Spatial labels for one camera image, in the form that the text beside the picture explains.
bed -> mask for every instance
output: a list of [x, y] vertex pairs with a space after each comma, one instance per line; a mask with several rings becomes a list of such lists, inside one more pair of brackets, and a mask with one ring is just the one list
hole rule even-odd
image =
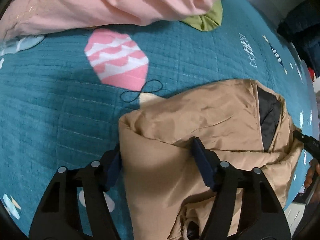
[[[119, 117], [140, 107], [140, 94], [132, 91], [139, 90], [135, 80], [138, 88], [146, 83], [144, 92], [168, 98], [218, 80], [257, 79], [285, 98], [304, 134], [318, 137], [311, 79], [294, 48], [246, 0], [223, 0], [222, 5], [222, 26], [212, 32], [182, 22], [109, 25], [48, 34], [31, 49], [0, 57], [0, 197], [14, 205], [18, 216], [12, 217], [26, 235], [60, 166], [83, 167], [114, 148]], [[142, 51], [137, 58], [147, 58], [139, 70], [121, 73], [130, 82], [109, 78], [101, 83], [92, 67], [96, 59], [89, 54], [99, 32], [129, 39]], [[303, 150], [287, 205], [301, 189], [310, 160]], [[121, 239], [133, 239], [121, 178], [108, 196], [115, 204], [111, 216]], [[81, 203], [79, 209], [90, 234]]]

black string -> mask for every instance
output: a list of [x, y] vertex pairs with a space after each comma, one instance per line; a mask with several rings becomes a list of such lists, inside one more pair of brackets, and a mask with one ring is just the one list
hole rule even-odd
[[[152, 82], [152, 81], [159, 82], [160, 85], [161, 85], [161, 87], [160, 87], [159, 89], [153, 90], [153, 91], [143, 91], [143, 89], [145, 88], [145, 86], [146, 86], [149, 82]], [[151, 79], [151, 80], [147, 81], [147, 82], [143, 85], [143, 87], [141, 88], [140, 91], [130, 91], [130, 90], [129, 90], [129, 91], [124, 91], [124, 92], [122, 92], [121, 95], [120, 95], [120, 99], [121, 99], [123, 102], [125, 102], [125, 103], [132, 103], [134, 100], [136, 100], [136, 99], [140, 96], [141, 93], [156, 93], [156, 92], [159, 92], [159, 91], [162, 90], [162, 89], [163, 89], [163, 84], [161, 83], [161, 81], [159, 81], [159, 80], [157, 80], [157, 79]], [[127, 101], [127, 100], [124, 100], [124, 99], [123, 99], [123, 95], [124, 95], [125, 93], [138, 93], [138, 95], [137, 95], [133, 100]]]

red object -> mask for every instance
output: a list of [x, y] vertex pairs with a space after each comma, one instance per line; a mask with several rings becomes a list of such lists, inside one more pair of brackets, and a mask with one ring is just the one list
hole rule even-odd
[[310, 74], [312, 82], [315, 81], [316, 74], [315, 74], [314, 70], [311, 67], [308, 67], [308, 70], [309, 70], [309, 74]]

green cloth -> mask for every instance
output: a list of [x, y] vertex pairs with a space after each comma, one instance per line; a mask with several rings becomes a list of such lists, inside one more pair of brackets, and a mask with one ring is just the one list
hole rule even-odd
[[197, 30], [208, 32], [212, 31], [218, 26], [221, 26], [223, 8], [221, 0], [216, 1], [211, 10], [204, 15], [190, 16], [182, 22], [190, 25]]
[[202, 32], [212, 31], [221, 26], [223, 8], [221, 0], [214, 2], [211, 10], [204, 15], [190, 16], [182, 20], [185, 24]]

pink balloon print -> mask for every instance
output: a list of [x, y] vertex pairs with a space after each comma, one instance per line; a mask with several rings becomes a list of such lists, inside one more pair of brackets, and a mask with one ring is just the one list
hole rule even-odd
[[97, 29], [84, 52], [101, 83], [129, 90], [145, 84], [149, 60], [128, 34]]

